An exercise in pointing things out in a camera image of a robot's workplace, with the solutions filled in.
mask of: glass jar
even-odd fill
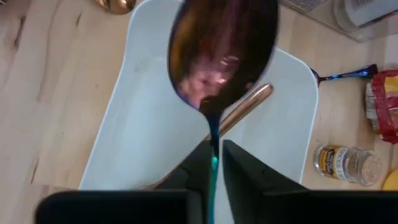
[[[326,177],[372,186],[380,178],[381,158],[358,147],[322,144],[313,157],[315,170]]]

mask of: red package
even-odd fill
[[[398,70],[379,72],[368,84],[366,116],[383,141],[398,143]]]

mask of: wooden countertop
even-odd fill
[[[281,14],[278,46],[320,76],[370,63],[398,68],[398,35],[360,44],[286,7]],[[20,220],[23,215],[13,214],[30,214],[38,198],[59,190],[42,185],[78,187],[118,77],[129,18],[107,14],[90,0],[0,6],[1,221]],[[306,187],[363,189],[315,173],[312,153],[322,142],[374,149],[385,175],[398,168],[398,149],[379,140],[365,118],[366,82],[320,85]]]

